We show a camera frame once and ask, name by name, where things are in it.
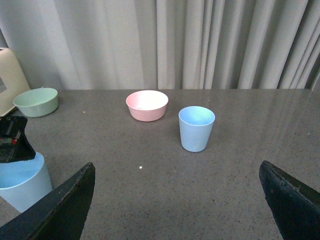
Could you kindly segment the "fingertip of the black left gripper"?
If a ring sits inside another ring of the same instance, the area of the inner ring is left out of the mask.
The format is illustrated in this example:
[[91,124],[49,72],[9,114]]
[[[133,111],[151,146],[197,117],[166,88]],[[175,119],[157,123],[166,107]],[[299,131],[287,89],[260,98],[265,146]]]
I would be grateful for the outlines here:
[[30,145],[25,128],[28,119],[24,116],[0,118],[0,162],[13,163],[32,160],[36,156]]

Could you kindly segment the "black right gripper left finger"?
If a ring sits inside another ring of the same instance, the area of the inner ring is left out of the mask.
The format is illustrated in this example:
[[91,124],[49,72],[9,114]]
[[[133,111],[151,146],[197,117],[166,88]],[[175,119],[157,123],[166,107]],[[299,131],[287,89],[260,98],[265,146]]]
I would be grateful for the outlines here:
[[0,228],[2,240],[78,240],[95,187],[93,163]]

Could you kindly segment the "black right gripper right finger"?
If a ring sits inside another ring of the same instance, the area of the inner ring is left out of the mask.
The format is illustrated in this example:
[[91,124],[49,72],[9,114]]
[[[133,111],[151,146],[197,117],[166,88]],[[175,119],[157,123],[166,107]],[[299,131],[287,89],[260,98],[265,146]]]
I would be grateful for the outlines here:
[[259,179],[282,238],[318,240],[320,193],[266,160]]

